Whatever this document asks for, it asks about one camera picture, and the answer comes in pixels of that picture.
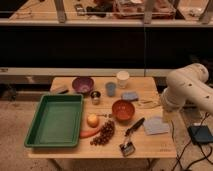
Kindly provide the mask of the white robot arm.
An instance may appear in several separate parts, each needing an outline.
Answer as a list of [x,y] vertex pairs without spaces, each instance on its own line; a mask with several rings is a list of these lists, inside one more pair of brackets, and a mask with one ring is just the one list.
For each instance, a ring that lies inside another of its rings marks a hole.
[[160,95],[164,120],[168,121],[174,112],[182,109],[187,100],[213,115],[213,88],[206,85],[208,78],[207,68],[200,63],[172,70]]

